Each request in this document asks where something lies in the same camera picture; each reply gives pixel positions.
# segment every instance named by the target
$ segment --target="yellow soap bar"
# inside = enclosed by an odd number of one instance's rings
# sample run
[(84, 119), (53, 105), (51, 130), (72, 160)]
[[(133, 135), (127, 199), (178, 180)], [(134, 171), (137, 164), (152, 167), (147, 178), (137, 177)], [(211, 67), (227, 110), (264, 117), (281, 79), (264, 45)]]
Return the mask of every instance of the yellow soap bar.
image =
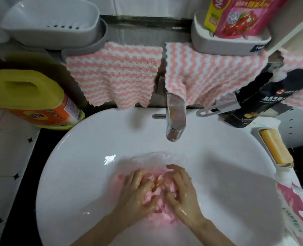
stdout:
[(279, 132), (276, 129), (264, 129), (261, 131), (260, 135), (277, 164), (293, 164), (293, 157), (289, 153)]

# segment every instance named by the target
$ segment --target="red logo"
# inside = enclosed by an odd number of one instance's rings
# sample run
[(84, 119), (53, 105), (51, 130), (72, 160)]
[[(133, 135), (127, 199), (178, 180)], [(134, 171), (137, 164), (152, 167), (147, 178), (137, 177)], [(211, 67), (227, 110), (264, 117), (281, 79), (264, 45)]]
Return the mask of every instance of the red logo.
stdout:
[(213, 0), (213, 6), (216, 9), (223, 9), (227, 4), (229, 0)]
[(285, 92), (285, 90), (286, 90), (286, 89), (281, 89), (281, 90), (278, 90), (278, 91), (276, 92), (276, 94), (277, 94), (277, 95), (280, 95), (280, 94), (284, 93), (284, 92)]

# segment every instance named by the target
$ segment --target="forearm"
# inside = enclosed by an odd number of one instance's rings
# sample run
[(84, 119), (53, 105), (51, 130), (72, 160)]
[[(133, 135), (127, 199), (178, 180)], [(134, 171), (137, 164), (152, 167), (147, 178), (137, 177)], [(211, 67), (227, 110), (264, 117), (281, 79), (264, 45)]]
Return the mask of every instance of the forearm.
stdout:
[(211, 220), (206, 218), (189, 228), (204, 246), (236, 246), (216, 228)]
[(123, 230), (124, 228), (115, 221), (114, 215), (110, 214), (103, 217), (99, 223), (72, 243), (71, 246), (107, 246)]

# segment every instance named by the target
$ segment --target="faucet spout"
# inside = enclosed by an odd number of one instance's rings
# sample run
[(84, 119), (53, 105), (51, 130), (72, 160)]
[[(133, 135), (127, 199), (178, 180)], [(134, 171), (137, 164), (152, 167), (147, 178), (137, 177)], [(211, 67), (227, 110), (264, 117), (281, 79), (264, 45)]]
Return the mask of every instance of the faucet spout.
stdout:
[(186, 128), (186, 104), (177, 95), (166, 94), (166, 138), (175, 142), (180, 139)]

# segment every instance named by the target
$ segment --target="pink cloth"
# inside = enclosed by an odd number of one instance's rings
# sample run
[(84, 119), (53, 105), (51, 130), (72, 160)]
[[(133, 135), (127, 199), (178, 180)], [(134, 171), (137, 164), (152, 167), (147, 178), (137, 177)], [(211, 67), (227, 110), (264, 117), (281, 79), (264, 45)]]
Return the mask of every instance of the pink cloth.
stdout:
[[(285, 49), (280, 49), (280, 51), (284, 58), (284, 65), (274, 71), (276, 74), (284, 76), (292, 70), (303, 69), (303, 56), (295, 55)], [(303, 89), (283, 100), (282, 103), (303, 109)]]
[[(172, 208), (170, 205), (166, 202), (166, 185), (169, 190), (174, 193), (174, 197), (178, 198), (178, 192), (177, 192), (177, 187), (174, 184), (173, 181), (170, 183), (165, 183), (163, 182), (163, 175), (168, 172), (168, 169), (163, 169), (163, 168), (154, 168), (151, 170), (150, 173), (145, 174), (141, 184), (146, 182), (148, 179), (153, 181), (155, 183), (155, 186), (157, 188), (155, 190), (149, 191), (145, 197), (143, 204), (148, 204), (154, 196), (160, 196), (161, 198), (157, 202), (157, 208), (154, 213), (149, 214), (146, 217), (146, 221), (155, 225), (155, 226), (162, 226), (162, 225), (168, 225), (172, 224), (176, 221), (179, 221), (179, 219), (176, 217), (176, 215), (173, 213)], [(115, 195), (116, 198), (119, 197), (120, 192), (123, 188), (124, 185), (124, 174), (118, 174), (112, 181), (112, 191)]]
[(147, 107), (162, 59), (161, 47), (107, 42), (100, 51), (67, 57), (67, 70), (94, 106), (114, 100), (120, 110)]
[(264, 51), (247, 57), (220, 56), (199, 53), (191, 43), (167, 43), (166, 55), (167, 91), (188, 105), (204, 107), (253, 81), (267, 64)]

